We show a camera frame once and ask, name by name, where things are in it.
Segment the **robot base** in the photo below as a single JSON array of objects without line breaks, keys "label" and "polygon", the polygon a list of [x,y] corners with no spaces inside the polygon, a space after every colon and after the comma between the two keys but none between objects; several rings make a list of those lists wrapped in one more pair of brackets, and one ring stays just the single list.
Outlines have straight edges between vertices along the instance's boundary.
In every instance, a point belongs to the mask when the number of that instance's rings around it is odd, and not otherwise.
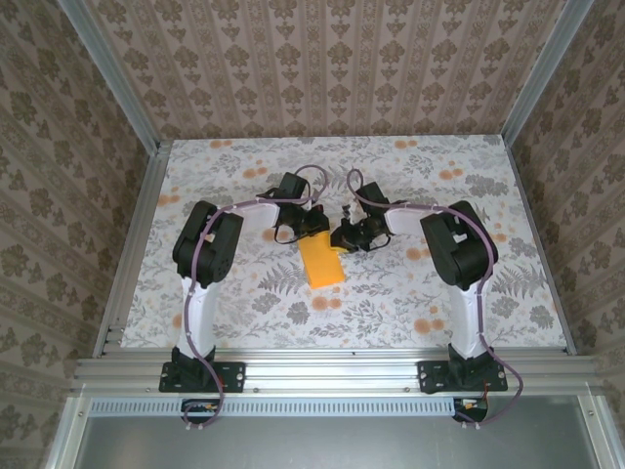
[{"label": "robot base", "polygon": [[508,391],[504,367],[487,352],[474,359],[463,359],[449,345],[449,361],[417,363],[422,393]]},{"label": "robot base", "polygon": [[[215,349],[206,357],[220,378],[225,393],[242,393],[245,386],[244,362],[213,362]],[[217,385],[198,360],[172,350],[172,360],[163,364],[158,391],[161,393],[217,393]]]}]

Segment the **patterned wallpaper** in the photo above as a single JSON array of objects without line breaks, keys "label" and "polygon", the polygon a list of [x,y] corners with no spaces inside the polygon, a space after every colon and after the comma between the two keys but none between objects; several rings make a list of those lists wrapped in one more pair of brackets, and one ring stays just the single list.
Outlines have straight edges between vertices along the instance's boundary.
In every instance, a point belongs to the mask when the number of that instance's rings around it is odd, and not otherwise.
[{"label": "patterned wallpaper", "polygon": [[0,1],[0,467],[37,467],[91,355],[146,156],[54,1]]},{"label": "patterned wallpaper", "polygon": [[494,134],[564,0],[88,0],[160,137]]},{"label": "patterned wallpaper", "polygon": [[625,1],[597,0],[513,153],[569,325],[625,435]]}]

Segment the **table surface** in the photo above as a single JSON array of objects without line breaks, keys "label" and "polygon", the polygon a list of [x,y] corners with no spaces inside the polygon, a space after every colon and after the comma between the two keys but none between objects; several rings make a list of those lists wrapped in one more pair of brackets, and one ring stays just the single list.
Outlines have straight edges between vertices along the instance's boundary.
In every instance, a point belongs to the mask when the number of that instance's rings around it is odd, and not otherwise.
[{"label": "table surface", "polygon": [[[499,250],[486,296],[486,337],[496,347],[564,347],[546,280],[499,136],[336,137],[176,141],[146,246],[122,347],[172,347],[183,293],[173,245],[194,203],[226,205],[315,163],[330,186],[321,203],[334,228],[352,199],[346,174],[359,168],[389,200],[470,201]],[[314,187],[320,178],[306,170]],[[394,236],[373,253],[342,254],[346,281],[312,290],[297,244],[272,231],[243,236],[223,281],[214,329],[219,347],[414,348],[446,346],[447,286],[422,234]]]}]

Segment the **yellow object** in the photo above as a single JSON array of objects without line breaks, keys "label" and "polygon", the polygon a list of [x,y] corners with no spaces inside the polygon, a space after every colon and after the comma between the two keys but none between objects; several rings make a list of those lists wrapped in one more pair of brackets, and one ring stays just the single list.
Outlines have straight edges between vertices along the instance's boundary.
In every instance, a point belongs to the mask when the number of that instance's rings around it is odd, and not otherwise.
[{"label": "yellow object", "polygon": [[330,248],[330,232],[321,232],[297,241],[311,288],[345,281],[339,254]]}]

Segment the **purple cable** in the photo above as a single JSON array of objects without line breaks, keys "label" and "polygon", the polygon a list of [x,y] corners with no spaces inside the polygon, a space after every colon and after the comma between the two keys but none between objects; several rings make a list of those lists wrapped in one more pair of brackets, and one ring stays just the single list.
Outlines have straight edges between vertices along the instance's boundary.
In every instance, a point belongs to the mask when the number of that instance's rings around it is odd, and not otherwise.
[{"label": "purple cable", "polygon": [[493,359],[496,362],[498,362],[499,364],[501,364],[502,366],[504,366],[505,368],[510,370],[510,372],[517,378],[517,380],[519,381],[519,388],[517,389],[517,392],[512,397],[512,399],[506,404],[506,406],[504,408],[502,408],[496,415],[493,415],[492,417],[489,417],[489,418],[483,420],[480,423],[477,423],[474,419],[472,419],[468,415],[465,415],[464,413],[456,411],[456,414],[459,415],[460,417],[464,418],[468,422],[474,423],[476,425],[476,427],[478,427],[478,425],[487,425],[489,423],[492,423],[492,422],[495,422],[495,421],[499,420],[519,400],[519,397],[521,396],[521,393],[523,391],[523,380],[521,378],[521,375],[514,368],[512,368],[509,364],[507,364],[502,359],[500,359],[499,356],[497,356],[491,350],[491,348],[486,343],[486,339],[484,338],[483,300],[482,300],[482,297],[481,297],[481,292],[482,292],[486,282],[488,281],[488,278],[492,275],[493,267],[495,265],[495,255],[494,255],[494,252],[492,250],[492,247],[490,246],[490,242],[488,241],[487,234],[479,227],[479,225],[476,222],[471,220],[471,218],[466,216],[464,213],[461,213],[461,212],[459,212],[457,210],[454,210],[453,208],[442,207],[442,206],[439,206],[439,205],[425,205],[425,204],[418,204],[418,203],[378,203],[378,202],[373,202],[373,201],[367,200],[366,198],[362,197],[361,195],[358,195],[356,193],[355,189],[352,187],[352,183],[350,182],[350,177],[352,176],[352,174],[357,174],[358,175],[358,177],[360,178],[360,186],[361,187],[362,187],[362,184],[364,182],[364,177],[362,176],[362,172],[359,169],[355,169],[355,168],[351,169],[348,172],[348,176],[347,176],[347,186],[348,186],[348,189],[355,196],[355,198],[360,200],[362,203],[366,203],[367,205],[371,205],[372,207],[380,207],[380,208],[398,208],[398,207],[402,207],[402,208],[409,208],[409,209],[412,209],[412,210],[446,212],[446,213],[449,213],[449,214],[451,214],[451,215],[453,215],[455,217],[458,217],[460,220],[466,222],[467,225],[469,225],[478,234],[479,238],[481,239],[481,242],[483,242],[484,247],[486,248],[486,254],[488,255],[488,268],[486,269],[486,273],[484,274],[484,277],[479,282],[478,290],[476,292],[476,296],[478,297],[479,341],[481,342],[481,345],[483,345],[483,347],[486,349],[486,352],[488,352],[488,354],[491,357],[493,357]]},{"label": "purple cable", "polygon": [[213,368],[213,366],[210,363],[208,363],[206,361],[206,359],[204,359],[204,357],[201,356],[201,354],[199,353],[199,351],[195,347],[195,344],[193,344],[193,341],[191,340],[191,333],[189,331],[188,308],[189,308],[191,299],[193,297],[193,293],[195,292],[195,286],[197,285],[197,259],[199,258],[199,252],[202,249],[202,244],[204,243],[204,239],[210,233],[210,230],[213,227],[213,225],[215,224],[215,222],[217,221],[217,219],[223,213],[225,213],[225,212],[227,212],[229,210],[232,210],[234,208],[249,207],[251,205],[257,205],[259,203],[276,204],[276,203],[306,203],[308,201],[315,202],[328,187],[328,183],[329,183],[329,181],[328,181],[328,173],[321,166],[317,166],[316,164],[307,164],[307,165],[302,166],[301,168],[299,168],[295,172],[295,174],[298,174],[300,171],[302,171],[304,169],[307,169],[307,168],[313,168],[313,169],[317,169],[317,170],[321,171],[321,174],[323,175],[323,186],[321,187],[321,189],[319,191],[314,191],[311,196],[304,197],[304,198],[296,198],[296,199],[291,199],[291,198],[271,198],[271,199],[269,199],[269,198],[255,198],[253,200],[247,200],[245,202],[235,203],[233,205],[228,205],[226,207],[222,207],[222,208],[218,209],[215,212],[215,214],[213,214],[213,216],[211,216],[211,218],[206,223],[206,227],[204,227],[204,230],[202,231],[201,235],[199,236],[199,240],[198,240],[197,244],[195,245],[195,250],[193,251],[193,257],[191,259],[191,286],[188,289],[187,299],[185,300],[185,311],[184,311],[184,314],[183,314],[183,318],[184,318],[184,323],[185,323],[185,331],[187,332],[186,333],[186,338],[187,338],[188,347],[191,349],[191,351],[193,352],[195,357],[204,366],[206,366],[206,369],[208,369],[208,372],[211,374],[211,377],[215,381],[215,384],[217,385],[217,391],[219,393],[219,403],[217,404],[217,408],[215,409],[215,413],[211,417],[209,417],[209,419],[206,422],[200,423],[200,424],[194,424],[194,423],[189,422],[188,421],[188,412],[189,412],[190,409],[192,409],[194,407],[201,406],[202,403],[191,403],[190,405],[187,405],[185,407],[185,412],[183,414],[183,420],[185,421],[185,423],[186,423],[188,428],[199,428],[199,429],[202,429],[205,426],[211,425],[215,421],[215,419],[217,418],[219,413],[222,411],[222,406],[224,404],[224,399],[226,397],[225,394],[224,394],[224,387],[222,386],[222,383],[219,380],[219,377],[217,376],[217,373],[215,372],[215,369]]}]

